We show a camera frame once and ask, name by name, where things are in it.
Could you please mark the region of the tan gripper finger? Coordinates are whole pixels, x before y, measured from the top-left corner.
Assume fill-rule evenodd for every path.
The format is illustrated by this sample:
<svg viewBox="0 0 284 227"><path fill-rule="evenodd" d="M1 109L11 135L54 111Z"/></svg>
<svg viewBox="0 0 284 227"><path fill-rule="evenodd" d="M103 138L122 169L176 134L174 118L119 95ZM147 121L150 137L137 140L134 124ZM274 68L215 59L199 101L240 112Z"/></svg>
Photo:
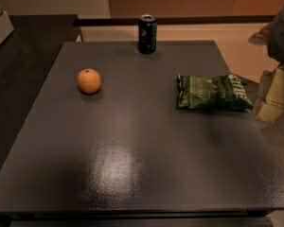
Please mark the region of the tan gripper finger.
<svg viewBox="0 0 284 227"><path fill-rule="evenodd" d="M284 63L274 71L263 71L253 114L256 119L272 123L284 112Z"/></svg>

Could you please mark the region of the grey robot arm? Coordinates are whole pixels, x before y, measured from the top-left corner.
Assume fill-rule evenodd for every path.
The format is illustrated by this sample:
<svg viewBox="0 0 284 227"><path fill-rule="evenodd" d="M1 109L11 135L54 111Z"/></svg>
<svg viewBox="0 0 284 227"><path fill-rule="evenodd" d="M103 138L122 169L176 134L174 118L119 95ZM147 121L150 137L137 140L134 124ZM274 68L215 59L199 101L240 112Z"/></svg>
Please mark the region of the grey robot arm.
<svg viewBox="0 0 284 227"><path fill-rule="evenodd" d="M248 42L266 45L268 56L278 62L273 72L264 71L254 114L262 121L274 122L284 112L284 7L273 21L253 34Z"/></svg>

